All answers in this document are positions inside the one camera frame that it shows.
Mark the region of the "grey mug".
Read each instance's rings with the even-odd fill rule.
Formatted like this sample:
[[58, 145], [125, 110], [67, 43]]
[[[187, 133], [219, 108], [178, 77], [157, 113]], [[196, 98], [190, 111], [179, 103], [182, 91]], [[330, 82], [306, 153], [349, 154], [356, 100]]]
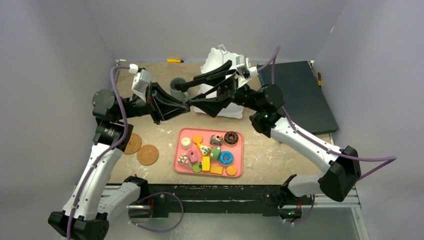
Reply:
[[181, 77], [177, 77], [171, 80], [170, 84], [169, 84], [169, 89], [170, 89], [170, 95], [172, 97], [174, 97], [175, 99], [185, 102], [190, 98], [189, 93], [186, 92], [182, 92], [181, 90], [178, 90], [176, 88], [176, 85], [178, 84], [184, 84], [187, 81], [184, 78]]

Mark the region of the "white three-tier cake stand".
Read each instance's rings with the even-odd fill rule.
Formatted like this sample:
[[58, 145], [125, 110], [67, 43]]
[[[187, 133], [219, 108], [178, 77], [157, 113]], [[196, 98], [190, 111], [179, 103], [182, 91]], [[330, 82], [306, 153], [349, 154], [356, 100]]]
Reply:
[[[236, 58], [238, 56], [239, 54], [228, 51], [223, 44], [219, 45], [218, 47], [212, 47], [205, 60], [205, 63], [200, 67], [200, 72], [202, 74], [208, 73], [217, 69], [228, 60], [232, 61], [232, 66], [230, 69], [236, 69]], [[241, 119], [243, 117], [243, 110], [243, 106], [230, 103], [226, 108], [223, 108], [217, 114], [217, 116]]]

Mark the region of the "chocolate sprinkle donut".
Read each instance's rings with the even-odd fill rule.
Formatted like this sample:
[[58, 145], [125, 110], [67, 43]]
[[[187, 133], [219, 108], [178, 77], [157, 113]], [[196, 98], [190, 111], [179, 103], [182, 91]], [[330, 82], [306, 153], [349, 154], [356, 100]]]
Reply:
[[224, 142], [227, 145], [235, 145], [239, 141], [239, 135], [235, 131], [228, 131], [224, 135]]

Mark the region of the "chocolate swiss roll cake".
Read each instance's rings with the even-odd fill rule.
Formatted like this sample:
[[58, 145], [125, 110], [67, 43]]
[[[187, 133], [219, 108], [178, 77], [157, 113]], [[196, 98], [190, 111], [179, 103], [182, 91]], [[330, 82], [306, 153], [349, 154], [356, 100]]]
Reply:
[[221, 146], [224, 144], [224, 137], [221, 134], [213, 134], [210, 136], [209, 143], [213, 146]]

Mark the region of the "green matcha cake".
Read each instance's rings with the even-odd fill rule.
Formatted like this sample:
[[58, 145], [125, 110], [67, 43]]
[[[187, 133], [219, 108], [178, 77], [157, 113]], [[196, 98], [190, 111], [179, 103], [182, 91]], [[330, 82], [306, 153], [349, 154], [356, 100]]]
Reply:
[[210, 160], [217, 161], [219, 159], [219, 155], [221, 153], [221, 148], [219, 146], [215, 146], [210, 152]]

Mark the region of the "yellow triangular sprinkle cake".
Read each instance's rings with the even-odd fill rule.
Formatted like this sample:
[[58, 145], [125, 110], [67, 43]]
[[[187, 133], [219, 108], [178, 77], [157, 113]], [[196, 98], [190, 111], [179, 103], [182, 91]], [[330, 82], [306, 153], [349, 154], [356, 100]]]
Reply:
[[201, 144], [201, 143], [197, 143], [197, 146], [198, 146], [199, 151], [200, 151], [202, 156], [209, 156], [210, 155], [211, 148], [209, 146]]

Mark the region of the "blue frosted donut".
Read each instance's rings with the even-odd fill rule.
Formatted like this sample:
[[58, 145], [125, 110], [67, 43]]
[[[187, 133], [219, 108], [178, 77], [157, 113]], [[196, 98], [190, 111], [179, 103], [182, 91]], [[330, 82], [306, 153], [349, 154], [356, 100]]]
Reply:
[[234, 155], [230, 151], [222, 151], [219, 155], [218, 162], [222, 166], [232, 165], [234, 162]]

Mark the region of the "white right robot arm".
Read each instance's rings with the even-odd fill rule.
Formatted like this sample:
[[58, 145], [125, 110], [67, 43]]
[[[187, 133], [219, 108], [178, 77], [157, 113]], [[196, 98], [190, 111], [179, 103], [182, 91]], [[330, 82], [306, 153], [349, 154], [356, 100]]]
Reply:
[[324, 194], [336, 202], [343, 202], [361, 177], [359, 163], [354, 162], [357, 151], [347, 146], [342, 149], [323, 141], [294, 124], [283, 109], [283, 92], [276, 84], [264, 85], [258, 90], [251, 89], [247, 82], [257, 76], [259, 70], [246, 63], [231, 68], [228, 60], [219, 68], [197, 75], [192, 81], [176, 84], [178, 91], [201, 84], [212, 88], [188, 100], [191, 106], [201, 109], [211, 117], [229, 103], [255, 111], [249, 117], [256, 132], [279, 141], [310, 160], [320, 169], [315, 175], [292, 175], [282, 185], [280, 196], [288, 204], [300, 197]]

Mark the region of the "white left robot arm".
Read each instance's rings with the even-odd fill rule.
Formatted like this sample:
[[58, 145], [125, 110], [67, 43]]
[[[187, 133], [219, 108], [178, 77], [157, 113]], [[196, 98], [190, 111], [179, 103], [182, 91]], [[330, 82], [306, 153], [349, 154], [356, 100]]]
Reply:
[[48, 218], [48, 224], [68, 240], [102, 240], [112, 219], [124, 208], [153, 198], [145, 179], [129, 176], [117, 192], [102, 200], [112, 170], [129, 145], [133, 130], [129, 118], [149, 115], [160, 123], [190, 110], [186, 102], [155, 82], [147, 84], [141, 96], [123, 98], [114, 85], [111, 90], [97, 91], [92, 101], [97, 127], [89, 160], [70, 199]]

